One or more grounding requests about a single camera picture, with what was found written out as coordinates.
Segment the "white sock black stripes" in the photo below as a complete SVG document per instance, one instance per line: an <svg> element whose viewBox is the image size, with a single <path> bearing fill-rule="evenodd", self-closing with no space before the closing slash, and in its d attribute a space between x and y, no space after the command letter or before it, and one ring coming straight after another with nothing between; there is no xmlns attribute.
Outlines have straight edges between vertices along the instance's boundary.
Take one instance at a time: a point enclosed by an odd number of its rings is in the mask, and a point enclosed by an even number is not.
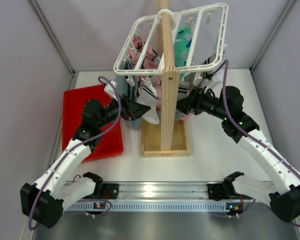
<svg viewBox="0 0 300 240"><path fill-rule="evenodd" d="M153 93L152 89L144 83L144 78L140 78L140 86L138 88L137 103L150 107L142 118L150 124L158 125L160 119L157 114L157 100L158 97Z"/></svg>

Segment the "white clip sock hanger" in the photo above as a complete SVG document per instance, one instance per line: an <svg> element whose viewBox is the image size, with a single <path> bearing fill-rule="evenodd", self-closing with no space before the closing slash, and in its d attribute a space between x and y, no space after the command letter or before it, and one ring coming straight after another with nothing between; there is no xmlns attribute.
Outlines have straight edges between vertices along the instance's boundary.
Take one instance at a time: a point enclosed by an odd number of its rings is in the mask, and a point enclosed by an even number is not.
<svg viewBox="0 0 300 240"><path fill-rule="evenodd" d="M216 44L216 52L215 52L215 58L212 60L211 63L208 64L202 64L202 65L192 65L192 59L197 43L198 33L199 29L201 27L201 18L203 13L209 12L212 10L222 10L222 15L219 23L219 30L217 35L217 44ZM226 3L215 3L210 4L206 6L201 6L197 8L191 8L187 10L182 10L179 12L172 12L169 9L161 9L158 11L155 15L147 15L143 16L139 19L137 19L133 25L132 28L128 34L127 39L125 40L125 43L117 57L116 62L113 65L113 71L117 75L133 75L133 76L154 76L159 75L162 73L162 71L168 66L168 55L172 53L172 48L170 47L170 44L174 44L178 32L178 28L180 27L180 21L183 16L188 16L192 14L197 14L197 19L195 23L195 27L193 30L193 36L192 36L192 42L188 54L188 58L186 61L186 65L179 68L180 73L188 73L188 72L206 72L211 71L215 67L219 66L222 62L222 58L224 55L224 44L225 44L225 34L226 34L226 27L227 27L227 19L228 19L228 10L229 6ZM152 21L152 27L150 28L148 37L146 39L144 49L139 57L139 60L132 70L124 70L120 69L121 63L124 61L124 56L130 49L130 47L133 46L132 40L135 34L137 33L138 27L141 23L145 21ZM152 39L152 36L154 34L154 31L157 29L157 26L161 24L162 27L162 35L165 35L165 31L170 30L171 33L168 33L166 35L167 39L163 39L163 49L167 50L168 53L163 53L162 57L159 62L159 66L157 69L140 69L142 60L145 57L146 50L149 46L149 41Z"/></svg>

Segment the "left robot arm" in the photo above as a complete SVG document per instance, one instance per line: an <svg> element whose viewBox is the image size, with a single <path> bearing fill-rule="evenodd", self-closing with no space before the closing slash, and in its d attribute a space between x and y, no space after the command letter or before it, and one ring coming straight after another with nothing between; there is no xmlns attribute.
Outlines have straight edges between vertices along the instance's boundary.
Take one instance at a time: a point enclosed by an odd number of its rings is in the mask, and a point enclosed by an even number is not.
<svg viewBox="0 0 300 240"><path fill-rule="evenodd" d="M34 183L25 183L20 189L21 210L29 218L29 229L34 230L33 221L50 229L71 205L85 197L99 197L103 191L99 175L87 172L70 185L66 185L67 179L97 149L120 118L136 120L150 110L150 106L133 102L126 95L117 96L107 106L98 99L88 100L81 124L59 158Z"/></svg>

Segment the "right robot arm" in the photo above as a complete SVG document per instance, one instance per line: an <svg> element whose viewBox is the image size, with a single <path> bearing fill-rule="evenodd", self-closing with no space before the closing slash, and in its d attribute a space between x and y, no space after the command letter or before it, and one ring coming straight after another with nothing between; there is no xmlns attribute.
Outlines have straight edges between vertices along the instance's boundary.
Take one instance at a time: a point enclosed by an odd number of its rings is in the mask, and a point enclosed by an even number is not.
<svg viewBox="0 0 300 240"><path fill-rule="evenodd" d="M195 88L178 100L177 110L199 115L207 113L221 120L225 134L244 149L271 182L258 181L236 171L221 183L209 186L215 201L247 196L267 205L283 222L300 216L300 172L285 160L268 141L259 125L243 111L244 97L235 86L226 86L216 97L211 91Z"/></svg>

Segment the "wooden stand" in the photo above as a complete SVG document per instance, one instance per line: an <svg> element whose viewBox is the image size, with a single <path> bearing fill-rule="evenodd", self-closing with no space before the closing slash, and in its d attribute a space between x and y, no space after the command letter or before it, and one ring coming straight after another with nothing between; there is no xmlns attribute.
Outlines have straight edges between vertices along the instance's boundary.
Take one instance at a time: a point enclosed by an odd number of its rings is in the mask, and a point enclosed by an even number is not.
<svg viewBox="0 0 300 240"><path fill-rule="evenodd" d="M175 120L180 71L175 66L172 34L174 20L169 10L168 0L157 1L157 16L160 20L157 48L164 61L161 71L161 121L158 125L146 121L141 124L141 156L144 158L181 157L191 153L187 124Z"/></svg>

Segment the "red plastic tray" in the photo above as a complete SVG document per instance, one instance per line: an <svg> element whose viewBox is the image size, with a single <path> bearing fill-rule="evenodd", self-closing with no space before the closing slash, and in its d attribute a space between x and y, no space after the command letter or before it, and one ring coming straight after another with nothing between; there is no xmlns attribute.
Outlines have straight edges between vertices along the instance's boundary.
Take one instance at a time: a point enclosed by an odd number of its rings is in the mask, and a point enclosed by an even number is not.
<svg viewBox="0 0 300 240"><path fill-rule="evenodd" d="M62 150L73 137L85 141L109 129L113 122L97 120L103 108L112 98L104 92L103 85L67 90L63 94ZM118 122L108 133L86 143L95 149L83 162L88 163L120 156L124 152L121 123Z"/></svg>

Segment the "pink patterned sock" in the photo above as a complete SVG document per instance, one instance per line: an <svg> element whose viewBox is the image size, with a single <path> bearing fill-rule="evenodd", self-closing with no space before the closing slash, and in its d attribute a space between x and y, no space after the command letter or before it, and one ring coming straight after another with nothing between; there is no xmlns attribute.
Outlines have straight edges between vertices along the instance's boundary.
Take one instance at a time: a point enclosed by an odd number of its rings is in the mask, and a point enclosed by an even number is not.
<svg viewBox="0 0 300 240"><path fill-rule="evenodd" d="M129 56L131 59L131 63L133 67L136 67L136 64L138 63L138 60L140 58L140 55L144 49L145 43L143 42L142 38L140 36L134 36L132 39L132 43L134 46L134 49L129 50ZM160 56L158 53L153 49L151 45L147 47L145 56L142 60L142 63L140 65L140 69L157 69L160 63ZM157 92L156 97L156 108L161 109L162 105L162 77L160 75L150 75L149 79L151 81L152 86Z"/></svg>

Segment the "teal patterned sock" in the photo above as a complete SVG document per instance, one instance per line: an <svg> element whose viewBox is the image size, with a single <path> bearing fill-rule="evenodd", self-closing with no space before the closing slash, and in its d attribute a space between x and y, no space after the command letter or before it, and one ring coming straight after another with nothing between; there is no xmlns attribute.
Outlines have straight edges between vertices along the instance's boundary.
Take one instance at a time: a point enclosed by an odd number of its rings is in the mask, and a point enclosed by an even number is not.
<svg viewBox="0 0 300 240"><path fill-rule="evenodd" d="M193 32L190 26L184 25L177 31L174 42L175 66L184 67L187 63Z"/></svg>

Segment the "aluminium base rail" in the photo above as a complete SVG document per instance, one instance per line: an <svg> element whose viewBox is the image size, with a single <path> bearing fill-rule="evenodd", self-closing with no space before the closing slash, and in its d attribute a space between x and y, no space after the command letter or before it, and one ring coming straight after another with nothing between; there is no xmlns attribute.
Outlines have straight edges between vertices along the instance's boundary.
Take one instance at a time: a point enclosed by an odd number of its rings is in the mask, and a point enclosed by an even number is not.
<svg viewBox="0 0 300 240"><path fill-rule="evenodd" d="M71 212L208 212L233 213L253 200L231 197L215 201L212 183L195 182L105 182L99 197L86 197L68 208Z"/></svg>

